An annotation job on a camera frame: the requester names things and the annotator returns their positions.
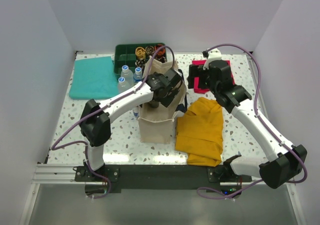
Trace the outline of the beige canvas tote bag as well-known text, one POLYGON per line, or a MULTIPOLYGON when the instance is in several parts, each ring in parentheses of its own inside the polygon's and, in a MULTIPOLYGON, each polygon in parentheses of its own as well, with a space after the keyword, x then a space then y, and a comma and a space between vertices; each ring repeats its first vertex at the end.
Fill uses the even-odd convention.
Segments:
POLYGON ((183 72, 176 61, 161 63, 148 61, 143 78, 151 98, 139 105, 138 125, 140 140, 144 143, 168 144, 176 127, 176 118, 187 111, 187 87, 183 72), (158 101, 158 108, 151 108, 150 101, 158 101))

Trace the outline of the red tab can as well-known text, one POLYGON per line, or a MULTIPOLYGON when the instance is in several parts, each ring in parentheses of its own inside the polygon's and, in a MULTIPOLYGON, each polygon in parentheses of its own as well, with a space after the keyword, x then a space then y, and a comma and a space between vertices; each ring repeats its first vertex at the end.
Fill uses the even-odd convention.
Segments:
POLYGON ((134 107, 134 108, 132 109, 132 113, 133 113, 133 115, 134 115, 135 118, 138 118, 138 117, 140 116, 140 114, 139 114, 139 107, 138 107, 138 106, 134 107))

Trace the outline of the small clear water bottle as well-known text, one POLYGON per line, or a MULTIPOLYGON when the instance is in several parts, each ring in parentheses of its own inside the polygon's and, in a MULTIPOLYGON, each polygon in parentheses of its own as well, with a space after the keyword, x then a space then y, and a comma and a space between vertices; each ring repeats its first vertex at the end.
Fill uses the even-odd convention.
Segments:
POLYGON ((130 70, 128 65, 123 65, 121 71, 121 76, 129 83, 132 87, 134 85, 133 72, 130 70))

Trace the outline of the blue cap clear bottle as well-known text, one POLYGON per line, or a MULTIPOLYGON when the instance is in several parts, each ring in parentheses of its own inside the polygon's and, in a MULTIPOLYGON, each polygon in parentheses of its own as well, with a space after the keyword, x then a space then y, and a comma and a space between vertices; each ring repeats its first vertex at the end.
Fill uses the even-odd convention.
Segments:
POLYGON ((117 88, 118 88, 118 92, 121 94, 121 93, 127 91, 128 89, 130 89, 131 86, 130 86, 129 82, 124 77, 121 76, 118 78, 117 88))

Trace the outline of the Pocari Sweat bottle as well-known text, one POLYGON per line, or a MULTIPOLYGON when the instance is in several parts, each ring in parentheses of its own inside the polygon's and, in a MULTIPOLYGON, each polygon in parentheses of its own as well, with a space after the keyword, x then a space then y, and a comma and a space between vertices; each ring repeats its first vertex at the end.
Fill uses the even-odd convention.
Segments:
POLYGON ((134 74, 133 74, 133 82, 134 84, 137 84, 142 80, 143 71, 141 67, 136 67, 134 74))

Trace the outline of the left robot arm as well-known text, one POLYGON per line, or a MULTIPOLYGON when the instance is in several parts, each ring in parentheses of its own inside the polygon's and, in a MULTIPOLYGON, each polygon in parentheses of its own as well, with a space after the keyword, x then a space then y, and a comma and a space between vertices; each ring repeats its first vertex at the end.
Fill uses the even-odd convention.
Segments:
POLYGON ((170 68, 164 74, 154 72, 132 88, 100 103, 89 100, 80 119, 80 132, 86 138, 86 176, 99 181, 104 175, 102 168, 104 144, 111 137, 111 124, 122 114, 145 103, 152 107, 168 107, 183 84, 183 75, 170 68))

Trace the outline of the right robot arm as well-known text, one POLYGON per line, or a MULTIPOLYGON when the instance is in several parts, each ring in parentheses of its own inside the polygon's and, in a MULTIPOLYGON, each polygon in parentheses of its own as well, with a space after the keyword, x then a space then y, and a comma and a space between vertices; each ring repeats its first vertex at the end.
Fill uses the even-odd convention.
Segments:
POLYGON ((195 78, 199 79, 200 88, 209 89, 217 103, 242 123, 265 154, 265 159, 234 155, 223 162, 221 175, 230 182, 239 176, 261 178, 272 189, 291 183, 305 168, 306 148, 301 144, 294 145, 258 111, 249 92, 234 83, 228 62, 210 61, 207 69, 191 64, 188 88, 195 86, 195 78))

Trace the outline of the red folded cloth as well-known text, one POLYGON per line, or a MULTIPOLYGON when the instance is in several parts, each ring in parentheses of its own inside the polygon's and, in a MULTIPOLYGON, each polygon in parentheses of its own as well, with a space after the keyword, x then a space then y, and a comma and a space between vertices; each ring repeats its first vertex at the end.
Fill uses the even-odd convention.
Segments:
MULTIPOLYGON (((203 67, 206 60, 199 60, 192 63, 192 65, 198 65, 203 67)), ((206 90, 215 93, 223 93, 232 90, 236 85, 234 77, 231 71, 229 60, 215 60, 209 63, 209 79, 210 88, 201 89, 198 88, 198 78, 194 80, 194 90, 206 90)))

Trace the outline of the brown pink rolled tie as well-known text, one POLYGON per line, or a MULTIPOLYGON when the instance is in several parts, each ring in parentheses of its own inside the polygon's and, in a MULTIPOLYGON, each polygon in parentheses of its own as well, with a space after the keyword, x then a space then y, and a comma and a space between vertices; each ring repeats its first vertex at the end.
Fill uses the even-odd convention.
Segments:
POLYGON ((165 62, 167 61, 167 59, 166 59, 165 56, 158 57, 157 60, 160 61, 160 62, 162 62, 162 63, 165 63, 165 62))

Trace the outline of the orange black rolled tie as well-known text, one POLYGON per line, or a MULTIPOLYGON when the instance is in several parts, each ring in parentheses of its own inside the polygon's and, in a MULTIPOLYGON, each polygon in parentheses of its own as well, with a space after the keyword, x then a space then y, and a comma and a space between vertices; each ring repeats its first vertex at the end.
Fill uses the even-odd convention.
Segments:
POLYGON ((157 58, 161 58, 161 57, 165 56, 166 49, 164 48, 164 44, 161 44, 161 43, 156 44, 154 46, 154 48, 155 48, 155 51, 156 51, 156 57, 157 58))

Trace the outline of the brown patterned rolled tie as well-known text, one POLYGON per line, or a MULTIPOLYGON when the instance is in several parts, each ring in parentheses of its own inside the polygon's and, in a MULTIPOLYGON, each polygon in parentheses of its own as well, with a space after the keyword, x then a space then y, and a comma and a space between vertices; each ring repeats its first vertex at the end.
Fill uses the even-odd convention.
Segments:
POLYGON ((149 45, 149 46, 147 46, 146 48, 145 48, 145 53, 146 53, 146 55, 149 57, 149 56, 153 56, 153 54, 155 53, 155 47, 154 46, 151 46, 151 45, 149 45))

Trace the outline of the black white rolled tie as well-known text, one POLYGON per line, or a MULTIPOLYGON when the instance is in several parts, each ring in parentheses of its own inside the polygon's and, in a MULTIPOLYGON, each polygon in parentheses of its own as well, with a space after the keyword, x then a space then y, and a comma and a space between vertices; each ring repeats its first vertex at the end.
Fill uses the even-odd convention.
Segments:
POLYGON ((139 68, 144 68, 146 64, 146 60, 145 59, 137 59, 135 61, 135 67, 139 67, 139 68))

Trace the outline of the mustard yellow cloth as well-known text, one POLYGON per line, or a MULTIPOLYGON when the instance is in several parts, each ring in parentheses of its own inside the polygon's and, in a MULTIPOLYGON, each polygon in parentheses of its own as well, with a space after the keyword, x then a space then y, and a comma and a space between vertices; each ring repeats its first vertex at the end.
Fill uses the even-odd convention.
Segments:
POLYGON ((188 165, 216 167, 222 162, 223 128, 222 107, 200 97, 177 118, 175 150, 188 155, 188 165))

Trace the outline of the yellow rolled tie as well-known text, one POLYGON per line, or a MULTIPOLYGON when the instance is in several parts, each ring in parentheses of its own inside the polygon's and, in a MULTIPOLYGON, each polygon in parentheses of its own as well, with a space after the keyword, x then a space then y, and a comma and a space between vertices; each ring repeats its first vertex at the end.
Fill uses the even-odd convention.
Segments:
POLYGON ((135 55, 138 60, 144 60, 146 58, 146 50, 145 48, 139 46, 135 49, 135 55))

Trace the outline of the green compartment tray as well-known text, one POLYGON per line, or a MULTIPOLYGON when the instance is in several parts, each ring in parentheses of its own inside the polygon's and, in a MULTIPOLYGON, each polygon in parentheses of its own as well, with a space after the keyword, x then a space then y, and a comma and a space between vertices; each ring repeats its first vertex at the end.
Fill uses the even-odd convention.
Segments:
MULTIPOLYGON (((135 54, 137 47, 146 48, 147 46, 155 46, 157 44, 164 44, 160 42, 156 43, 134 43, 134 44, 119 44, 115 47, 114 53, 114 73, 119 77, 122 72, 122 66, 127 65, 129 69, 135 71, 135 61, 138 60, 135 54)), ((151 56, 145 55, 145 63, 149 60, 151 56)))

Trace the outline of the teal folded cloth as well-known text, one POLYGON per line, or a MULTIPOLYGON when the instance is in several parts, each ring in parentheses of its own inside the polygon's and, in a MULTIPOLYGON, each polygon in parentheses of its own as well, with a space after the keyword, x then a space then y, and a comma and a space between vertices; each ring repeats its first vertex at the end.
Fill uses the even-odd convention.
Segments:
POLYGON ((71 99, 105 100, 118 94, 118 80, 110 56, 75 61, 69 90, 71 99))

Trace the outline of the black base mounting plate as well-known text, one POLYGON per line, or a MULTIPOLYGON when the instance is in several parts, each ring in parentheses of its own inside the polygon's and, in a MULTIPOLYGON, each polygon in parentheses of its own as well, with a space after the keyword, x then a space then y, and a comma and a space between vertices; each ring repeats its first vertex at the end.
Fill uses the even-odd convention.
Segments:
POLYGON ((110 180, 111 193, 122 190, 196 190, 210 187, 228 195, 221 183, 235 183, 231 191, 241 188, 241 183, 251 182, 247 175, 231 175, 223 165, 217 167, 194 165, 127 165, 110 164, 101 167, 97 174, 110 180))

